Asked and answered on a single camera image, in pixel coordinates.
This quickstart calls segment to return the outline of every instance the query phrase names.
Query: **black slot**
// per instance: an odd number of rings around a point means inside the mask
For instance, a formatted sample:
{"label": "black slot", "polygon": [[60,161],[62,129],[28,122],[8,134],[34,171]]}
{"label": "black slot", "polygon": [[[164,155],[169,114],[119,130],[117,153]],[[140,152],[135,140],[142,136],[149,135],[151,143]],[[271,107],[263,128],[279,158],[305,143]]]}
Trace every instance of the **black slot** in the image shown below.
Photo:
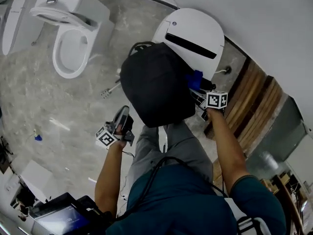
{"label": "black slot", "polygon": [[165,39],[167,41],[170,41],[172,42],[173,44],[176,44],[176,45],[179,45],[180,47],[183,47],[185,49],[188,49],[192,52],[195,52],[196,54],[199,54],[201,56],[204,56],[204,57],[207,57],[207,58],[210,58],[210,59],[214,59],[216,57],[216,54],[199,46],[199,45],[196,45],[188,40],[185,40],[183,38],[180,38],[178,36],[175,36],[171,33],[166,33],[165,35]]}

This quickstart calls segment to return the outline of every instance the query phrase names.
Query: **white toilet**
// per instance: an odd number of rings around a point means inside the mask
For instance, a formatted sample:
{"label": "white toilet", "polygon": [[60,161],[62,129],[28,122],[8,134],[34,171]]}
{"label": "white toilet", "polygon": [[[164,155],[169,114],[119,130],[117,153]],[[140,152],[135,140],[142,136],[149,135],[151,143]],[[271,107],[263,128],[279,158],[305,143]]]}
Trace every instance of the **white toilet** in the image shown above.
{"label": "white toilet", "polygon": [[221,26],[209,15],[184,8],[174,11],[161,22],[152,42],[164,42],[210,81],[222,56],[224,34]]}
{"label": "white toilet", "polygon": [[40,35],[44,22],[29,15],[36,0],[13,0],[2,37],[4,55],[31,47]]}
{"label": "white toilet", "polygon": [[59,26],[52,58],[64,78],[78,77],[94,54],[103,54],[114,28],[98,0],[37,0],[30,14]]}

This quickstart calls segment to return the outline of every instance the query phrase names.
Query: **teal t-shirt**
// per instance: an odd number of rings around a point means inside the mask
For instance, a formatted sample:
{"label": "teal t-shirt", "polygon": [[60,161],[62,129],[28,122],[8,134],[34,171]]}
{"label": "teal t-shirt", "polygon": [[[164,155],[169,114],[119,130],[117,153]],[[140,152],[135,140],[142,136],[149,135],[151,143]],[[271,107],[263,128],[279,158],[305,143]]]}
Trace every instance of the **teal t-shirt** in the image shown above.
{"label": "teal t-shirt", "polygon": [[[135,204],[150,174],[141,176],[132,186],[127,209]],[[246,215],[262,218],[272,235],[286,233],[279,201],[255,177],[239,179],[230,197]],[[224,198],[217,196],[200,175],[178,164],[161,167],[137,211],[106,230],[108,235],[236,233],[236,219]]]}

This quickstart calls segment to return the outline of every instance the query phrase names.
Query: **gray pants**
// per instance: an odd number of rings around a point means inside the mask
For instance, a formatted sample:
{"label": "gray pants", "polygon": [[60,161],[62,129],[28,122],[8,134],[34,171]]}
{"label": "gray pants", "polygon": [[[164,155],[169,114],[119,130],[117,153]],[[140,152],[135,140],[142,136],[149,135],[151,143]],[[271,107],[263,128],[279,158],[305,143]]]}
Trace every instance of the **gray pants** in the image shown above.
{"label": "gray pants", "polygon": [[[162,153],[159,148],[158,128],[143,127],[136,144],[134,161],[127,175],[129,189],[140,176],[151,170],[166,156],[183,160],[204,179],[212,182],[212,162],[185,122],[169,124],[164,127],[164,130],[168,142],[166,153]],[[175,160],[167,160],[165,165],[177,163]]]}

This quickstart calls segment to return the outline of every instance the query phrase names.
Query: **marble tile floor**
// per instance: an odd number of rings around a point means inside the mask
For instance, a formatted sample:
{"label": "marble tile floor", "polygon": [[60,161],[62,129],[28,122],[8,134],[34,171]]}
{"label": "marble tile floor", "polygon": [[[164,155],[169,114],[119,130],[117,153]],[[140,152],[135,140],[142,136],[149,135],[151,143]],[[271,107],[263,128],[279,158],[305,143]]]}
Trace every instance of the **marble tile floor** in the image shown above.
{"label": "marble tile floor", "polygon": [[[34,160],[50,170],[75,198],[83,195],[93,198],[95,183],[88,178],[97,179],[107,153],[95,144],[94,134],[121,106],[129,104],[121,88],[106,99],[102,99],[100,93],[114,85],[116,71],[131,46],[151,40],[160,22],[173,11],[151,0],[100,1],[110,9],[110,20],[115,23],[112,39],[108,51],[95,57],[78,78],[67,80],[55,71],[52,50],[57,27],[49,24],[44,25],[36,45],[0,56],[3,134],[14,152],[12,167],[21,173],[29,161]],[[230,89],[245,59],[234,46],[225,43],[218,69],[231,65],[233,73],[215,75],[218,89]],[[138,138],[143,123],[133,108],[131,116],[133,133]],[[56,125],[54,120],[65,127]],[[217,158],[215,142],[203,134],[206,123],[197,116],[186,122],[214,161]],[[34,128],[40,131],[42,141],[34,140]],[[164,142],[162,132],[160,144]],[[125,151],[134,153],[134,145],[128,145]],[[132,157],[124,154],[121,188],[131,163]],[[128,191],[125,187],[121,195],[127,197]],[[120,214],[126,209],[125,203],[121,197]]]}

